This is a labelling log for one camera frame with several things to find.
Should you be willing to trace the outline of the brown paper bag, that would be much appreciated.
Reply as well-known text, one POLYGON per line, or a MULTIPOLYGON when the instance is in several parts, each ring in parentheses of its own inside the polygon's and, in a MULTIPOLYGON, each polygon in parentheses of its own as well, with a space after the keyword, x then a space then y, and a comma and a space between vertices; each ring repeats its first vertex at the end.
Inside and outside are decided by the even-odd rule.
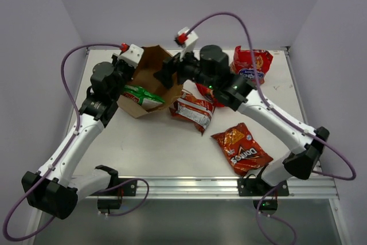
POLYGON ((144 46, 144 53, 133 75, 130 85, 143 87, 148 92, 160 96, 165 102, 160 106, 145 110, 137 102, 125 96, 120 96, 117 101, 118 107, 133 118, 139 118, 153 112, 162 111, 171 106, 180 96, 183 86, 177 83, 177 75, 173 75, 173 86, 165 88, 153 74, 162 68, 163 61, 171 58, 171 54, 161 46, 144 46))

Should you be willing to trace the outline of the green snack bag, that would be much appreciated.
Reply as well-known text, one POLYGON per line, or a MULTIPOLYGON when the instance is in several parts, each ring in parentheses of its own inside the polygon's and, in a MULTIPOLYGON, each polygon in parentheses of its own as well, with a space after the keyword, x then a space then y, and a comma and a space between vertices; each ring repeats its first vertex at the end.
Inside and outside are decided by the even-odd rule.
POLYGON ((122 95, 139 104, 145 110, 156 108, 165 103, 160 96, 136 85, 126 85, 123 88, 122 95))

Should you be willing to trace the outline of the red Doritos chip bag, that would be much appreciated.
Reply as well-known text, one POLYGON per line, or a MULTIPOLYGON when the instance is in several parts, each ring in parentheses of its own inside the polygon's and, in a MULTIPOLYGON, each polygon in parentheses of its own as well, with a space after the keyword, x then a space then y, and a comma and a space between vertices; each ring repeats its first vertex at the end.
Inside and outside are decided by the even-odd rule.
POLYGON ((187 90, 182 90, 181 96, 169 107, 172 117, 192 122, 201 135, 209 127, 215 109, 213 103, 197 99, 187 90))

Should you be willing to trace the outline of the red fruit gummies bag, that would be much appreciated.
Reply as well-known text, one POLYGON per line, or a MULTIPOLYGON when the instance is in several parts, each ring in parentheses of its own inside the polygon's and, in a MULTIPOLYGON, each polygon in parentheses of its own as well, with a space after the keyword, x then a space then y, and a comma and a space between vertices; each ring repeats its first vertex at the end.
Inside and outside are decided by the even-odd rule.
POLYGON ((199 91, 199 93, 211 104, 213 104, 215 107, 222 108, 225 107, 223 104, 217 101, 217 99, 214 97, 213 90, 211 88, 205 87, 202 84, 196 83, 196 88, 199 91))

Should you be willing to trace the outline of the red patterned snack bag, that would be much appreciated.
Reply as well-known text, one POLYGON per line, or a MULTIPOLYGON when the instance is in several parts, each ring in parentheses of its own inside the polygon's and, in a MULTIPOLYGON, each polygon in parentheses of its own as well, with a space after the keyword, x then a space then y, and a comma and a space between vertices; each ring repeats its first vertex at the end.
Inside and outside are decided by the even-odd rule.
MULTIPOLYGON (((254 49, 255 65, 260 84, 264 83, 264 78, 270 70, 273 55, 267 50, 254 49)), ((250 50, 243 50, 241 46, 235 47, 233 61, 230 63, 231 71, 243 75, 255 82, 255 71, 252 64, 250 50)))

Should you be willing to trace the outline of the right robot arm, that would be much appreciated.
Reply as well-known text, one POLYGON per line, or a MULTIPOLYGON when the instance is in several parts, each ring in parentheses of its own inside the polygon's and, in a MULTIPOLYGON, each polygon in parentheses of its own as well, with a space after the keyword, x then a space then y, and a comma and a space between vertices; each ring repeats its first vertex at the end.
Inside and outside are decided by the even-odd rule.
POLYGON ((180 52, 166 58, 153 76, 167 89, 187 80, 212 89, 219 103, 253 119, 287 146, 288 153, 260 172, 255 181, 260 194, 270 194, 291 177, 306 180, 314 172, 329 131, 308 126, 262 99, 251 80, 231 72, 229 57, 219 46, 201 48, 198 57, 180 52))

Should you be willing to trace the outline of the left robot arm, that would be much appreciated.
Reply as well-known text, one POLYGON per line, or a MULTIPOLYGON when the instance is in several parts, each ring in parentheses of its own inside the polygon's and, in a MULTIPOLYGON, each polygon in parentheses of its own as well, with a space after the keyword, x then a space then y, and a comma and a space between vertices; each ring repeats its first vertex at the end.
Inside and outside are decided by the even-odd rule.
POLYGON ((87 96, 77 109, 75 124, 55 153, 37 172, 26 172, 21 183, 28 204, 59 219, 66 219, 77 203, 101 190, 112 195, 118 191, 118 172, 99 165, 81 177, 73 177, 83 155, 107 127, 118 109, 124 86, 132 80, 141 55, 112 55, 111 62, 94 66, 87 96))

